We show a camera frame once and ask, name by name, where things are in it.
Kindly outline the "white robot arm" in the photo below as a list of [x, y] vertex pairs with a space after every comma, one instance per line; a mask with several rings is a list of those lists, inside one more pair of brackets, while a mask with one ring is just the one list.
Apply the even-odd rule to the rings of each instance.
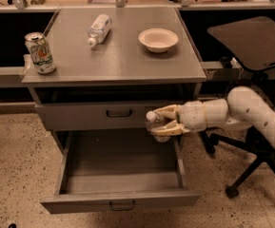
[[208, 128], [255, 127], [275, 149], [275, 110], [247, 86], [232, 88], [225, 99], [172, 104], [149, 111], [149, 132], [159, 138]]

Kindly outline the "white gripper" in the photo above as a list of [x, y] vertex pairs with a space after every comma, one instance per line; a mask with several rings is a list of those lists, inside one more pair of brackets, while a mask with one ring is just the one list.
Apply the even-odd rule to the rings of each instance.
[[200, 101], [187, 102], [183, 105], [171, 104], [154, 110], [164, 118], [176, 120], [166, 125], [152, 128], [154, 136], [177, 136], [188, 132], [200, 132], [206, 129], [205, 107]]

